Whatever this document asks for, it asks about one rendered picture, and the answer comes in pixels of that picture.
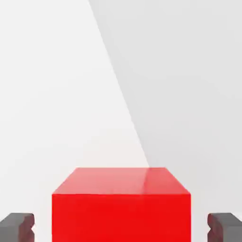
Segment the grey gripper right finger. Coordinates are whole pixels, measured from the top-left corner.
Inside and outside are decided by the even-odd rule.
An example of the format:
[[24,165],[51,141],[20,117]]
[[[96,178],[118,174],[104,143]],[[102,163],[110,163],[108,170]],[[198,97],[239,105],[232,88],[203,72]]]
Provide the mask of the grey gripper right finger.
[[207,242],[242,242],[242,221],[232,213],[209,213]]

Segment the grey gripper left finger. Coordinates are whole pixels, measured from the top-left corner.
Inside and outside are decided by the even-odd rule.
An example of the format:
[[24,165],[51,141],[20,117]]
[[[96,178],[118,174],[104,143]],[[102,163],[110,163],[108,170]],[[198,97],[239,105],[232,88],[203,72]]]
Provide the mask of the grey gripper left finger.
[[0,222],[0,242],[35,242],[33,213],[10,213]]

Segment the small red cube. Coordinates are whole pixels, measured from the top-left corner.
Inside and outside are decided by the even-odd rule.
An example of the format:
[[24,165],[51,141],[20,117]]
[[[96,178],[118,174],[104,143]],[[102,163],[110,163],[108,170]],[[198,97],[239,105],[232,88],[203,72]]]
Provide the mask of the small red cube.
[[166,168],[77,168],[52,194],[52,242],[191,242],[191,195]]

